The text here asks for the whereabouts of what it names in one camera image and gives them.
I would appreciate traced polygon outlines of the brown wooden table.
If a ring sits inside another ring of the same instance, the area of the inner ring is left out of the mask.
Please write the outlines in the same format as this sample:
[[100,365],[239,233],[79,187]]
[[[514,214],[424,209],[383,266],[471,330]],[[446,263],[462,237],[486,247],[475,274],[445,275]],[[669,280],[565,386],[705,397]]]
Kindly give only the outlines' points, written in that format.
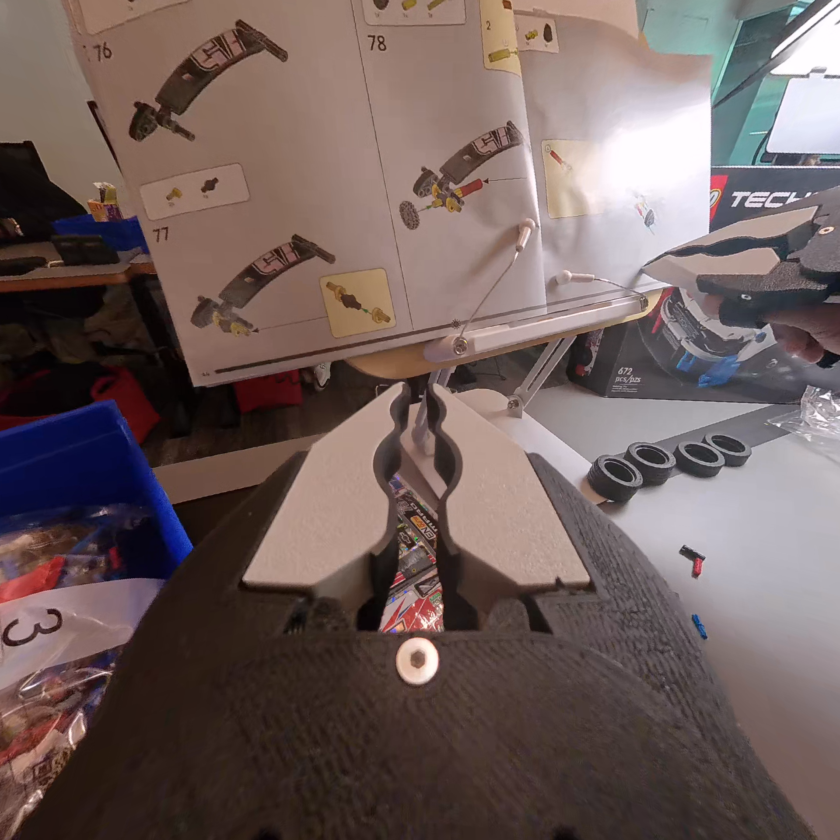
[[101,266],[43,266],[23,275],[3,276],[1,294],[126,286],[132,279],[156,274],[154,263],[147,255],[136,255],[128,261]]

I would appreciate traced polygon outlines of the black rubber tire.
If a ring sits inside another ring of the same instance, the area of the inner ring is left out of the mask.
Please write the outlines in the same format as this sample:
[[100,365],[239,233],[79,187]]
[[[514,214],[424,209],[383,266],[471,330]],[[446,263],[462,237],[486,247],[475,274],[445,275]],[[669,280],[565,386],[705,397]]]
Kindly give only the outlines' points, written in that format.
[[718,452],[727,467],[744,466],[752,455],[750,445],[729,434],[706,434],[702,443]]
[[719,449],[701,442],[682,441],[675,447],[673,456],[682,472],[698,478],[712,478],[726,465]]
[[636,442],[630,444],[624,454],[643,479],[645,487],[660,487],[672,477],[676,470],[676,457],[659,445]]
[[630,501],[644,485],[639,469],[624,457],[614,455],[593,460],[586,479],[594,493],[616,503]]

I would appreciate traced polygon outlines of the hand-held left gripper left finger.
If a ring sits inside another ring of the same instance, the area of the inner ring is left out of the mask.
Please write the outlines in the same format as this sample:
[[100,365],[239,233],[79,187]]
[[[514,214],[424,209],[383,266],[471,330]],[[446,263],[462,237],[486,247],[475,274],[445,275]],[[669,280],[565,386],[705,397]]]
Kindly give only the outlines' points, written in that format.
[[378,629],[399,561],[391,480],[411,389],[390,386],[304,455],[245,567],[256,592],[330,599]]

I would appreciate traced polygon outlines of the small colourful carton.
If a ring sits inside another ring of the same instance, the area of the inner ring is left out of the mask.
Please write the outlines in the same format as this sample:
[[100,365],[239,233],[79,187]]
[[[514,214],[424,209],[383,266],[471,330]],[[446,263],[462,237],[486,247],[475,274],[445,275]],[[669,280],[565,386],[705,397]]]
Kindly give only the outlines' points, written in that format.
[[110,182],[94,182],[94,197],[87,200],[87,208],[93,221],[98,224],[117,223],[126,220],[119,202],[117,187]]

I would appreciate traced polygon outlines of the red fabric bag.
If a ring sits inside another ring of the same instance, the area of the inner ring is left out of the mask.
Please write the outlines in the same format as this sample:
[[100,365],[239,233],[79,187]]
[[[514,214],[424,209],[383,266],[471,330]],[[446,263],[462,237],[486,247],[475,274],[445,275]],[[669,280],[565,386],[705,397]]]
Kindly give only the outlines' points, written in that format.
[[126,367],[103,366],[91,385],[90,395],[94,403],[115,403],[139,445],[145,443],[161,422],[161,415]]
[[238,410],[242,414],[299,406],[303,402],[298,370],[237,381],[233,388]]

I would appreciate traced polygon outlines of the instruction booklet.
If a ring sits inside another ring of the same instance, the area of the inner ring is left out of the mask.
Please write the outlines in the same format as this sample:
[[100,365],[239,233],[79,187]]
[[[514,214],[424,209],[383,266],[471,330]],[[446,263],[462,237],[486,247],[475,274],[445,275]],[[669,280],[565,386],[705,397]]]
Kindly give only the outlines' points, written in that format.
[[546,314],[708,231],[711,58],[517,2],[63,2],[196,385]]

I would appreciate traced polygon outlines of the blue plastic bin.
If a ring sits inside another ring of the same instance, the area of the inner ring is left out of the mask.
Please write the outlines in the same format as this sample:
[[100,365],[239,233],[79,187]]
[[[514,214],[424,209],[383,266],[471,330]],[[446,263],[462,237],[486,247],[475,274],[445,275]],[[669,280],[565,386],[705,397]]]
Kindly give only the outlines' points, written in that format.
[[150,515],[155,535],[138,570],[169,578],[193,545],[115,402],[1,433],[2,518],[115,504]]

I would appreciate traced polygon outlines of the colourful sticker sheet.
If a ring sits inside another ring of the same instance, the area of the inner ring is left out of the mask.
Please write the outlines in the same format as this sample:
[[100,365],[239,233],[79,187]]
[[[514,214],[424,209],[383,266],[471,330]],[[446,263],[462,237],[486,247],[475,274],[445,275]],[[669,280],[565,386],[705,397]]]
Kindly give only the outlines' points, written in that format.
[[440,633],[444,597],[437,569],[436,512],[400,475],[390,480],[397,512],[398,565],[379,630],[384,634]]

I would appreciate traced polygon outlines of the clear plastic bag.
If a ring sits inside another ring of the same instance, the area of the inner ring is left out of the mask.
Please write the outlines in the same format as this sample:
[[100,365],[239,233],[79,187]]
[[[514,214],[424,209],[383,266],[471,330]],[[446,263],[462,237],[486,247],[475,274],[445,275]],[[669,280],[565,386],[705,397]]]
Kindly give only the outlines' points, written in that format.
[[839,391],[810,385],[793,412],[765,422],[803,444],[838,455]]

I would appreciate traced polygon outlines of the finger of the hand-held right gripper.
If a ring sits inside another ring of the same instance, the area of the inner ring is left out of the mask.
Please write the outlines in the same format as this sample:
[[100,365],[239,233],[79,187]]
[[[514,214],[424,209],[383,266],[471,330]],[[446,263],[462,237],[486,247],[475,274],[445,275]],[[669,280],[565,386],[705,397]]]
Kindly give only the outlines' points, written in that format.
[[820,205],[787,209],[782,213],[743,219],[707,236],[673,248],[667,256],[733,256],[753,249],[771,249],[788,256],[803,249],[813,237],[814,217]]
[[746,251],[733,255],[662,255],[642,268],[643,273],[672,287],[699,289],[699,282],[721,282],[726,286],[744,277],[764,277],[779,265],[773,251]]

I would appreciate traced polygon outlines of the lego set box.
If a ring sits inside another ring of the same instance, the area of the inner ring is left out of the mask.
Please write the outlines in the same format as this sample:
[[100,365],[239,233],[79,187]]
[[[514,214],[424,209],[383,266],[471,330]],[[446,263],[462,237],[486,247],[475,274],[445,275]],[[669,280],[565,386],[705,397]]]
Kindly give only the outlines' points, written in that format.
[[[838,163],[715,166],[710,231],[775,210],[839,184]],[[730,328],[682,290],[667,290],[644,318],[578,337],[570,382],[614,398],[730,403],[796,403],[820,384],[784,352],[770,328]]]

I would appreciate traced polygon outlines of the white book stand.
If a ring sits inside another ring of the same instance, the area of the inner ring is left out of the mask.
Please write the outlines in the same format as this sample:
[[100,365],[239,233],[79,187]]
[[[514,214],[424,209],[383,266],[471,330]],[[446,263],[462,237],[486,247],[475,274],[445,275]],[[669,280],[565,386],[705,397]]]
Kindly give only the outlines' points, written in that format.
[[530,349],[544,344],[518,387],[505,394],[474,389],[458,398],[526,453],[539,454],[594,504],[603,502],[588,487],[585,459],[528,413],[533,398],[564,361],[578,335],[633,322],[659,301],[664,286],[640,272],[625,288],[604,279],[562,271],[551,281],[561,299],[536,318],[473,329],[462,338],[446,336],[353,357],[350,365],[379,382],[412,380],[428,375],[429,384],[447,385],[459,365]]

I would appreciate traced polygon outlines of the person's right hand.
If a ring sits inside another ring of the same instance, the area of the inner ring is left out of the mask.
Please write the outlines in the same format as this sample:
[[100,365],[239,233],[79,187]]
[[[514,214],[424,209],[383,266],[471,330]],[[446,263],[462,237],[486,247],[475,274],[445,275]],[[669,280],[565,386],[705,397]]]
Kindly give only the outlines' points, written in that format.
[[839,355],[839,306],[823,303],[767,315],[782,348],[808,363],[819,364],[826,353]]

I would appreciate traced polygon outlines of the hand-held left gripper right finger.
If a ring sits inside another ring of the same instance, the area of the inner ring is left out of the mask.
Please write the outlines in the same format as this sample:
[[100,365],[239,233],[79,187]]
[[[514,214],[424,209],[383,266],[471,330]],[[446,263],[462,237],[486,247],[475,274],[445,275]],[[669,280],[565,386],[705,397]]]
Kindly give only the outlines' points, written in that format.
[[529,454],[474,408],[428,385],[445,629],[479,629],[500,602],[586,592],[592,578]]

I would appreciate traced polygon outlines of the clear bag of lego parts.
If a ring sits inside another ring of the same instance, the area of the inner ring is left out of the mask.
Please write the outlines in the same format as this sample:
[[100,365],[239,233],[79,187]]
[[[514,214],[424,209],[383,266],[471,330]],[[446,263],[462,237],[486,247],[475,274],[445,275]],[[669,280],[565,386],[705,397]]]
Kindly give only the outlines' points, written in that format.
[[166,561],[144,507],[2,517],[2,838],[42,801],[87,734]]

